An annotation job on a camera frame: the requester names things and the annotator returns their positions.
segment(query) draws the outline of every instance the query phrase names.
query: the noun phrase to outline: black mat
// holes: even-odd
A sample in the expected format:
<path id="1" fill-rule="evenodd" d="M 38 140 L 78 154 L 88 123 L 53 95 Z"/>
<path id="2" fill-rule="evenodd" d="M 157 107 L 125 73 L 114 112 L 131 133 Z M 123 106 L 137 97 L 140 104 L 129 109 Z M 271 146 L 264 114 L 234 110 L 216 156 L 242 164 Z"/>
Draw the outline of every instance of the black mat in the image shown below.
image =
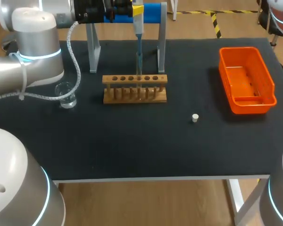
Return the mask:
<path id="1" fill-rule="evenodd" d="M 75 68 L 62 42 L 66 75 Z M 167 103 L 103 105 L 103 74 L 134 74 L 134 41 L 103 41 L 97 74 L 86 42 L 73 42 L 82 69 L 77 106 L 26 97 L 0 100 L 0 128 L 16 135 L 54 180 L 269 174 L 283 153 L 283 71 L 266 39 L 169 40 Z M 278 104 L 266 115 L 231 113 L 218 72 L 221 47 L 257 47 Z M 145 41 L 145 74 L 157 73 Z M 30 89 L 54 95 L 55 84 Z M 193 113 L 199 122 L 190 123 Z"/>

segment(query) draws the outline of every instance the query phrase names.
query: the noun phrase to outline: orange basket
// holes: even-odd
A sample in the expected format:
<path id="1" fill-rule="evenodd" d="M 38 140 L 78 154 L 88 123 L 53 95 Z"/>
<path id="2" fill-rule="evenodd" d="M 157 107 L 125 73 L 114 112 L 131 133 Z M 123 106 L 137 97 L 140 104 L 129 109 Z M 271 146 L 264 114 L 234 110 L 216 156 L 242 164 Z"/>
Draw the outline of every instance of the orange basket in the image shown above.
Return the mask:
<path id="1" fill-rule="evenodd" d="M 277 104 L 275 85 L 257 48 L 222 48 L 219 71 L 232 112 L 263 114 Z"/>

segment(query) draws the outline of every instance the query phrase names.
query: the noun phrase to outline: metal stand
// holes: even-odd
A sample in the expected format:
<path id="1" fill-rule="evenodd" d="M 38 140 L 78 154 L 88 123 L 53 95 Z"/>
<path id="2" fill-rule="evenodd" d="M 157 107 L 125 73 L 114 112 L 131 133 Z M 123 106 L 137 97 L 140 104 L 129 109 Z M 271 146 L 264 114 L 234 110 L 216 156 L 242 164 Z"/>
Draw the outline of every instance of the metal stand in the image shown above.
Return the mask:
<path id="1" fill-rule="evenodd" d="M 157 47 L 157 57 L 158 57 L 158 73 L 165 73 L 165 51 L 166 51 L 166 2 L 161 3 L 161 20 L 159 24 L 159 34 L 158 34 L 158 47 Z"/>
<path id="2" fill-rule="evenodd" d="M 94 24 L 86 24 L 90 73 L 96 73 L 100 58 L 100 42 Z"/>
<path id="3" fill-rule="evenodd" d="M 165 73 L 165 51 L 166 51 L 166 13 L 167 5 L 166 2 L 160 4 L 160 24 L 159 24 L 159 34 L 158 34 L 158 46 L 157 46 L 157 56 L 158 56 L 158 73 Z M 98 62 L 100 58 L 100 43 L 98 36 L 96 34 L 94 24 L 86 24 L 87 32 L 87 43 L 89 52 L 89 63 L 90 63 L 90 73 L 96 73 Z"/>
<path id="4" fill-rule="evenodd" d="M 259 181 L 254 191 L 245 202 L 243 201 L 238 179 L 229 179 L 226 181 L 235 214 L 235 225 L 246 226 L 259 209 L 260 196 L 267 183 L 267 179 L 261 179 Z"/>

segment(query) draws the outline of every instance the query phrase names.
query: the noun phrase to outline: yellow and black tape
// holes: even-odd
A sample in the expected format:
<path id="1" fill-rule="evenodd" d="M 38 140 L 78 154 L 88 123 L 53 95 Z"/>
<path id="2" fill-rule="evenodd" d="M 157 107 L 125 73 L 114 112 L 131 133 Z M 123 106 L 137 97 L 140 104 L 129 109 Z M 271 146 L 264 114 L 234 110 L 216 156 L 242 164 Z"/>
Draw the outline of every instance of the yellow and black tape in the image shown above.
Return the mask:
<path id="1" fill-rule="evenodd" d="M 214 25 L 216 36 L 217 36 L 218 39 L 220 39 L 220 38 L 222 38 L 222 35 L 221 35 L 221 31 L 220 31 L 219 25 L 217 23 L 217 15 L 216 15 L 216 13 L 211 13 L 211 18 L 212 18 L 212 22 L 213 22 L 213 25 Z"/>
<path id="2" fill-rule="evenodd" d="M 197 11 L 178 11 L 177 14 L 207 14 L 211 13 L 257 13 L 255 10 L 197 10 Z"/>

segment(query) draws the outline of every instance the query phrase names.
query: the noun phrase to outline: small white cylinder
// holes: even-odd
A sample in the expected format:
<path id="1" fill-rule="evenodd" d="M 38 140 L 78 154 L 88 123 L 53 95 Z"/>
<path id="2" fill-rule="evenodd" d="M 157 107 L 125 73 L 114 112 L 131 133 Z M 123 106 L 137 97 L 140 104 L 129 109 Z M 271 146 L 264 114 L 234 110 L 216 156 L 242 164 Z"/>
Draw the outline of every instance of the small white cylinder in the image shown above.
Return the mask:
<path id="1" fill-rule="evenodd" d="M 199 115 L 197 115 L 197 114 L 192 115 L 193 122 L 197 122 L 198 118 L 199 118 Z"/>

